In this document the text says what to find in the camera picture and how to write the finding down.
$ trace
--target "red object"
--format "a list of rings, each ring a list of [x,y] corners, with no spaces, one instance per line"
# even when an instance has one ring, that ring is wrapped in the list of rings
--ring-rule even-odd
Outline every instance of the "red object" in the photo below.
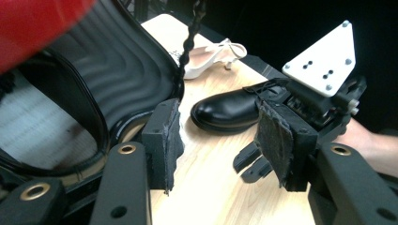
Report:
[[[68,31],[95,0],[0,0],[0,75]]]

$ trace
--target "wooden table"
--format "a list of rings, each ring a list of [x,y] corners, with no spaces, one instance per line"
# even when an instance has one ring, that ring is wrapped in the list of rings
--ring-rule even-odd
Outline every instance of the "wooden table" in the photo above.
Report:
[[[167,51],[181,51],[188,36],[185,24],[170,15],[160,15],[143,27]],[[197,35],[195,47],[211,43]],[[198,128],[190,119],[197,101],[215,94],[260,83],[266,79],[241,62],[231,70],[214,64],[199,78],[185,81],[185,95],[179,107],[186,134],[185,152],[177,161],[175,186],[167,196],[151,190],[155,225],[184,224],[314,224],[308,193],[279,188],[274,172],[254,184],[245,184],[232,162],[253,140],[256,126],[237,135],[218,136]]]

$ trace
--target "black leather shoe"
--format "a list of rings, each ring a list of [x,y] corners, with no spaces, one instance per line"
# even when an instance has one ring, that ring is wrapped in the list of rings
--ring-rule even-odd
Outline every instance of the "black leather shoe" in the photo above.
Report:
[[[289,79],[275,78],[240,90],[202,99],[191,109],[193,123],[201,129],[221,134],[235,134],[258,121],[257,99],[284,102],[290,93]]]

